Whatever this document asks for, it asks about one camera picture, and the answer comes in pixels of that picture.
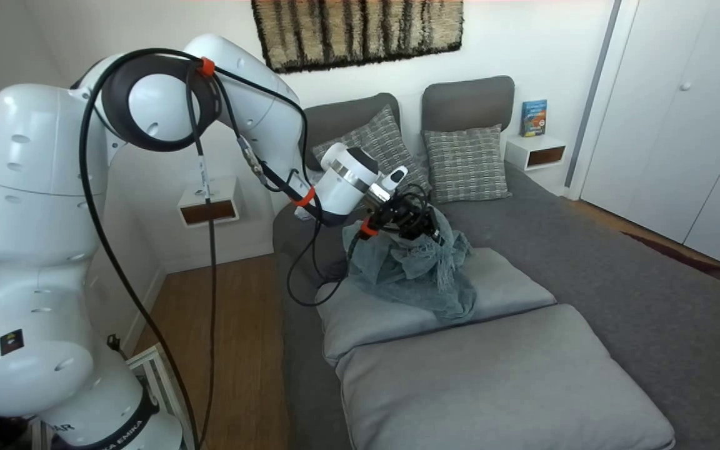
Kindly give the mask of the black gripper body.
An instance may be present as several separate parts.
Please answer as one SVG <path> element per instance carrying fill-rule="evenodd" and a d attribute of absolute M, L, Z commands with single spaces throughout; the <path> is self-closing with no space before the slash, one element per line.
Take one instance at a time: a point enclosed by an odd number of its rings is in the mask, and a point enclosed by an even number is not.
<path fill-rule="evenodd" d="M 366 227 L 371 234 L 384 230 L 398 237 L 439 237 L 434 210 L 419 189 L 394 194 L 386 202 L 366 215 Z"/>

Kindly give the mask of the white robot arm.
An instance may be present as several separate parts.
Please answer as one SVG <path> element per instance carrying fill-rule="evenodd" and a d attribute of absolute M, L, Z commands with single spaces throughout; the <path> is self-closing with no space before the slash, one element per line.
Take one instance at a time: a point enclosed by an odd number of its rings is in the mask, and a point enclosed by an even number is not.
<path fill-rule="evenodd" d="M 34 417 L 60 450 L 185 450 L 183 416 L 158 406 L 94 336 L 85 275 L 105 245 L 96 207 L 119 146 L 171 154 L 221 122 L 295 214 L 341 224 L 406 177 L 335 142 L 305 171 L 295 94 L 219 35 L 94 64 L 71 87 L 0 91 L 0 417 Z"/>

